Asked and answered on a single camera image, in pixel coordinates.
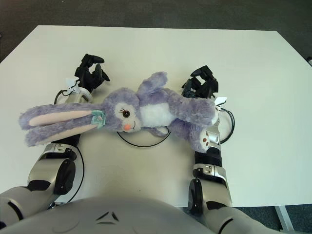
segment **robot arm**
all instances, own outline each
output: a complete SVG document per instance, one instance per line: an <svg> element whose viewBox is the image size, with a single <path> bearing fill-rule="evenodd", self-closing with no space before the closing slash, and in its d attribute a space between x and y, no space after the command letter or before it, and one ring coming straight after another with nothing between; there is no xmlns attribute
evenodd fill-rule
<svg viewBox="0 0 312 234"><path fill-rule="evenodd" d="M75 90L70 90L67 103L90 101L91 92L105 80L109 81L100 64L92 74L89 72L94 63L103 62L97 56L86 54L83 57L75 72L78 80L69 87ZM15 187L0 195L1 228L47 210L60 195L71 190L76 173L75 159L80 154L76 148L79 137L75 135L47 145L29 174L27 187Z"/></svg>
<svg viewBox="0 0 312 234"><path fill-rule="evenodd" d="M214 97L218 92L218 82L211 70L201 67L194 71L186 84L183 95L185 97ZM195 78L200 76L204 84ZM231 195L226 178L226 171L222 167L219 120L207 129L210 148L203 154L195 152L193 179L189 186L188 209L193 215L201 215L203 223L218 234L273 234L279 233L265 227L263 224L251 219L246 214L232 206Z"/></svg>

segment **white table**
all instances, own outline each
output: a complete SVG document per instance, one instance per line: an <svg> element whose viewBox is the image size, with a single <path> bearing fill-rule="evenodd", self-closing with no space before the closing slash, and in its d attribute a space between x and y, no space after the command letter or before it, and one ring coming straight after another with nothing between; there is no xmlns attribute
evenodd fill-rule
<svg viewBox="0 0 312 234"><path fill-rule="evenodd" d="M0 193L26 185L44 148L23 143L20 113L52 103L85 53L103 57L111 78L95 102L119 87L136 90L156 71L167 71L167 87L181 92L207 64L236 119L222 145L233 205L312 203L312 68L277 32L241 30L38 26L0 64ZM223 118L223 135L226 128ZM86 174L76 199L119 191L187 206L194 156L177 137L139 149L93 131L82 135L80 149Z"/></svg>

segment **bunny foot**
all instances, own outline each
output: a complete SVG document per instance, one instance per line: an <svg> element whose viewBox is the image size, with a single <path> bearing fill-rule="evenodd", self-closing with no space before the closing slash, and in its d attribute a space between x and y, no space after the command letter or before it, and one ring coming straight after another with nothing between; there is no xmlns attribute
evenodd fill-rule
<svg viewBox="0 0 312 234"><path fill-rule="evenodd" d="M199 142L204 151L207 151L210 147L209 134L206 129L203 129L199 135Z"/></svg>

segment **purple plush rabbit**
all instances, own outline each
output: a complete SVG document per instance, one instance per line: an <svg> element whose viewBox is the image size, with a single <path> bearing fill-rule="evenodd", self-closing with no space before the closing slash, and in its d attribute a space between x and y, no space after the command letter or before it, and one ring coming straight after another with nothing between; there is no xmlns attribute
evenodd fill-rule
<svg viewBox="0 0 312 234"><path fill-rule="evenodd" d="M42 105L23 113L19 118L28 146L83 133L104 126L110 131L136 132L148 129L156 136L172 133L190 142L204 153L209 148L206 129L218 119L218 108L205 98L185 98L163 88L167 73L152 74L138 91L121 88L112 92L102 104L71 103Z"/></svg>

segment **gray carpet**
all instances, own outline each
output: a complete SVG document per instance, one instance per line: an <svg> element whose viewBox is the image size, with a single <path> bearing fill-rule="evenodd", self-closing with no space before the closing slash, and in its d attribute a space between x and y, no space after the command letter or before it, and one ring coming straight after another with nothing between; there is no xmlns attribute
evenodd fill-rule
<svg viewBox="0 0 312 234"><path fill-rule="evenodd" d="M274 30L306 58L311 16L311 0L0 0L0 61L39 24ZM273 207L240 209L280 228ZM312 205L287 210L296 230L312 232Z"/></svg>

